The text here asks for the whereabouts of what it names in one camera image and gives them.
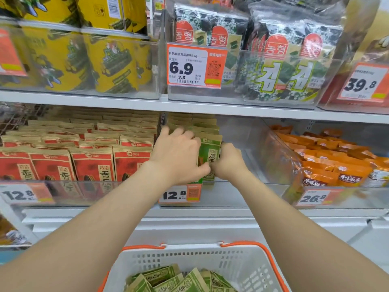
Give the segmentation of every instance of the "basket rim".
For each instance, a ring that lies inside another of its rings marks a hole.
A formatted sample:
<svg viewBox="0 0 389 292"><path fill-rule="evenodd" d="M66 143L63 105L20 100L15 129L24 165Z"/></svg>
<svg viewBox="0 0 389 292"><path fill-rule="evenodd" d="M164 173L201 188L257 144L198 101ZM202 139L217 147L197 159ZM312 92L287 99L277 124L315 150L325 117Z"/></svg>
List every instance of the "basket rim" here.
<svg viewBox="0 0 389 292"><path fill-rule="evenodd" d="M273 259L273 256L271 255L270 253L270 250L264 245L264 244L261 244L259 242L255 242L255 241L248 241L248 240L240 240L240 241L236 241L236 242L232 242L232 243L224 243L224 242L219 242L218 243L219 246L221 248L227 248L227 247L232 247L232 246L243 246L243 245L255 245L255 246L258 246L260 247L266 254L266 256L268 257L269 261L270 261L270 265L275 273L275 276L278 280L278 283L280 284L281 286L281 289L283 292L289 292L289 289L288 287L285 285L285 282L280 274L280 272L278 271L277 269L277 266L275 265L275 261ZM123 247L123 249L120 251L120 253L122 253L123 251L127 251L127 250L134 250L134 249L155 249L155 250L163 250L166 248L166 244L161 244L160 246L154 246L154 245L132 245L132 246L125 246ZM109 276L109 273L110 273L110 270L107 272L102 284L100 285L99 289L97 290L97 292L103 292L104 288L105 288L105 284L107 283L107 280L108 280L108 276Z"/></svg>

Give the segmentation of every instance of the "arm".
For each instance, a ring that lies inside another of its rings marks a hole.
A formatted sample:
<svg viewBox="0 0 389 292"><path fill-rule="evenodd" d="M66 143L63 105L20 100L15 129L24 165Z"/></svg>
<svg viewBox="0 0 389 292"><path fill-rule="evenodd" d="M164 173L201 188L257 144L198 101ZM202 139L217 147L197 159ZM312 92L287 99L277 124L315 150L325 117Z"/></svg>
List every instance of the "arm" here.
<svg viewBox="0 0 389 292"><path fill-rule="evenodd" d="M210 171L200 139L163 127L149 161L95 205L0 267L2 291L96 292L122 247L162 193Z"/></svg>
<svg viewBox="0 0 389 292"><path fill-rule="evenodd" d="M223 144L212 169L242 194L292 291L388 289L388 274L279 198L247 169L232 144Z"/></svg>

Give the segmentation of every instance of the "shopping basket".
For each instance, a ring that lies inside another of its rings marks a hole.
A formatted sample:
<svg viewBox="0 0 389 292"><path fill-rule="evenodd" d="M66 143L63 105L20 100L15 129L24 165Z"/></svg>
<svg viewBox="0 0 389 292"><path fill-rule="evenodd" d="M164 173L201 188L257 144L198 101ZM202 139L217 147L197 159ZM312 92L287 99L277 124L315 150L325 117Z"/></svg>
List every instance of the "shopping basket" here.
<svg viewBox="0 0 389 292"><path fill-rule="evenodd" d="M239 292L288 292L270 251L258 242L124 247L98 292L123 292L128 275L177 263L225 277Z"/></svg>

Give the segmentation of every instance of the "yellow seaweed canister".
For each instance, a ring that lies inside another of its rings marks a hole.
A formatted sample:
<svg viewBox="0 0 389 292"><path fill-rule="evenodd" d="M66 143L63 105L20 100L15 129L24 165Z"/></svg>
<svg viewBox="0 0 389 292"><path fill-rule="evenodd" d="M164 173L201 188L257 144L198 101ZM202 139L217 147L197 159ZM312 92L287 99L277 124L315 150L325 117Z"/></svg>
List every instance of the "yellow seaweed canister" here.
<svg viewBox="0 0 389 292"><path fill-rule="evenodd" d="M16 0L17 10L26 20L80 25L75 0Z"/></svg>
<svg viewBox="0 0 389 292"><path fill-rule="evenodd" d="M14 0L0 0L0 16L18 17Z"/></svg>
<svg viewBox="0 0 389 292"><path fill-rule="evenodd" d="M41 86L40 78L26 46L26 40L17 22L0 18L0 36L2 39L8 40L8 43L4 40L2 43L2 50L7 53L7 57L12 56L12 53L15 54L14 59L10 60L11 65L8 68L19 69L23 73L23 75L0 75L0 88L30 90Z"/></svg>
<svg viewBox="0 0 389 292"><path fill-rule="evenodd" d="M138 90L134 38L119 31L82 29L95 89L101 93L123 94Z"/></svg>
<svg viewBox="0 0 389 292"><path fill-rule="evenodd" d="M132 32L130 6L122 0L76 0L82 26Z"/></svg>
<svg viewBox="0 0 389 292"><path fill-rule="evenodd" d="M65 24L19 24L46 89L60 92L90 89L93 82L80 29Z"/></svg>
<svg viewBox="0 0 389 292"><path fill-rule="evenodd" d="M129 4L133 33L147 35L146 0L129 0Z"/></svg>
<svg viewBox="0 0 389 292"><path fill-rule="evenodd" d="M138 84L144 85L149 83L153 76L152 49L148 36L135 34L134 37L137 39L137 42L134 43L134 50L137 61Z"/></svg>

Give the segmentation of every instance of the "shelf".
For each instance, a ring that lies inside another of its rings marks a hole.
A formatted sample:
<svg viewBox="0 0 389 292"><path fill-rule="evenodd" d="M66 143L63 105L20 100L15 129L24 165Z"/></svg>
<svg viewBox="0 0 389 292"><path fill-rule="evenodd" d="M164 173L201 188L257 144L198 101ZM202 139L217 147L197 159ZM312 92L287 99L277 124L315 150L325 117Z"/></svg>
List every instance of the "shelf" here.
<svg viewBox="0 0 389 292"><path fill-rule="evenodd" d="M200 112L221 115L273 117L285 119L308 119L323 121L344 121L389 124L389 115L357 112L333 112L319 108L315 110L258 107L249 105L227 105L168 100L163 95L158 100L133 99L123 97L97 97L90 95L70 95L54 93L32 93L0 91L0 101L70 105L83 107L128 108L165 112Z"/></svg>

